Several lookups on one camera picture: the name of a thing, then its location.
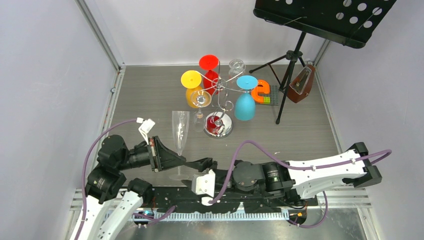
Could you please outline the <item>clear champagne flute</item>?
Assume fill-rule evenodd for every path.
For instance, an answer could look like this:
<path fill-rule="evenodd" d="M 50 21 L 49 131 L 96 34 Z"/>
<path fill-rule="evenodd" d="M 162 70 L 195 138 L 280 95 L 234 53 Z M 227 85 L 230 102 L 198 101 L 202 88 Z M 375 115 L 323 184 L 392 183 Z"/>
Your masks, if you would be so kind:
<path fill-rule="evenodd" d="M 187 143 L 189 123 L 189 111 L 172 111 L 172 137 L 176 153 L 179 157 L 182 157 L 183 151 Z"/>

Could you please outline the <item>chrome wine glass rack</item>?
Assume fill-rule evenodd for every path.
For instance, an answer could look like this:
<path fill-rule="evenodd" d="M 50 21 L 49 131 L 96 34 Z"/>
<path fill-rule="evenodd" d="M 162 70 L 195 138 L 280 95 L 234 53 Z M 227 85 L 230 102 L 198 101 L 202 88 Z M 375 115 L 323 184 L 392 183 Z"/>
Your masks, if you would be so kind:
<path fill-rule="evenodd" d="M 209 106 L 204 107 L 202 111 L 206 117 L 206 123 L 203 132 L 214 139 L 223 139 L 228 137 L 233 131 L 233 120 L 229 112 L 235 108 L 234 103 L 229 100 L 229 92 L 233 91 L 228 85 L 235 82 L 236 79 L 224 79 L 218 73 L 216 83 L 216 92 L 212 95 Z"/>

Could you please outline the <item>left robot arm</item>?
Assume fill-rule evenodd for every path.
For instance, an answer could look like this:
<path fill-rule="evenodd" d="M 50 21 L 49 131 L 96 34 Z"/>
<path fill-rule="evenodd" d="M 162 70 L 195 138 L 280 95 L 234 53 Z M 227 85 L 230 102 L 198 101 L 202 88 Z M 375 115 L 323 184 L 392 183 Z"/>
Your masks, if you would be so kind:
<path fill-rule="evenodd" d="M 165 147 L 158 136 L 128 149 L 120 135 L 107 136 L 97 153 L 97 166 L 88 174 L 82 209 L 71 234 L 72 240 L 114 240 L 136 209 L 148 207 L 155 198 L 151 183 L 134 178 L 119 204 L 105 219 L 127 178 L 124 170 L 151 166 L 165 171 L 185 164 L 187 159 Z"/>

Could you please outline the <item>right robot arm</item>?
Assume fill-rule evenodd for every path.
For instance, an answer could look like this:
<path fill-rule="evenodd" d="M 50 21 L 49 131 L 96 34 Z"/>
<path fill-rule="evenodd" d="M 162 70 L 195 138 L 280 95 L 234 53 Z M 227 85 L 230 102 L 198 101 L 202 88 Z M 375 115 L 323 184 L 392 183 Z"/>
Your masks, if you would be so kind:
<path fill-rule="evenodd" d="M 240 199 L 281 199 L 299 205 L 318 193 L 340 186 L 365 188 L 382 182 L 376 163 L 391 154 L 384 150 L 369 154 L 363 142 L 357 142 L 338 155 L 305 160 L 251 163 L 232 159 L 230 169 L 205 166 L 191 180 L 182 183 L 211 206 L 231 194 Z"/>

